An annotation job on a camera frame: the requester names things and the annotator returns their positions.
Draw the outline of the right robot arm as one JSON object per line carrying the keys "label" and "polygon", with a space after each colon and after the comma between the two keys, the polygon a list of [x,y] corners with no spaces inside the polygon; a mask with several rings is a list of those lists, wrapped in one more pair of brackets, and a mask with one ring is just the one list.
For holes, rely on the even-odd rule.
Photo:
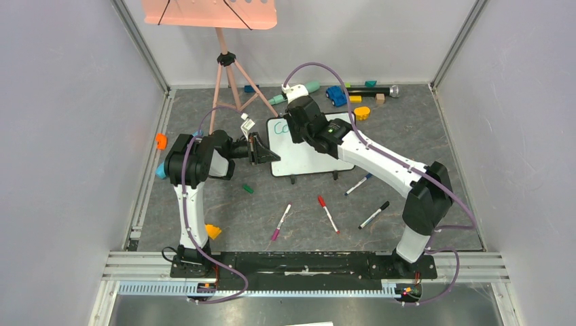
{"label": "right robot arm", "polygon": [[405,228],[392,267],[401,277],[413,275],[434,229],[454,203],[447,168],[439,162],[426,165],[407,159],[370,141],[352,123],[327,119],[311,96],[289,102],[284,118],[294,143],[307,143],[318,153],[358,166],[405,198]]}

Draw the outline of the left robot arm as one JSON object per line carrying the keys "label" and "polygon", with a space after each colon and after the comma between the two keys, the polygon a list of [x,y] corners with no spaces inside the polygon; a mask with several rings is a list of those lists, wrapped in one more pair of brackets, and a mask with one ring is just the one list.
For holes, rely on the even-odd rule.
{"label": "left robot arm", "polygon": [[164,161],[164,173],[177,195],[181,235],[170,259],[173,278],[208,275],[215,263],[204,222],[204,188],[207,179],[230,180],[235,159],[250,164],[278,162],[281,157],[264,144],[258,132],[234,140],[224,130],[195,138],[180,134]]}

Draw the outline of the white whiteboard black frame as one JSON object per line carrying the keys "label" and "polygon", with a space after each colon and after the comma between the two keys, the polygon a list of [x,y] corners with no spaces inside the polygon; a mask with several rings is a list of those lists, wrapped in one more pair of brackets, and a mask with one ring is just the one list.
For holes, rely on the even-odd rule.
{"label": "white whiteboard black frame", "polygon": [[270,118],[266,122],[269,148],[280,157],[270,164],[273,177],[291,177],[315,173],[332,173],[354,169],[355,165],[318,153],[306,142],[294,143],[287,120]]}

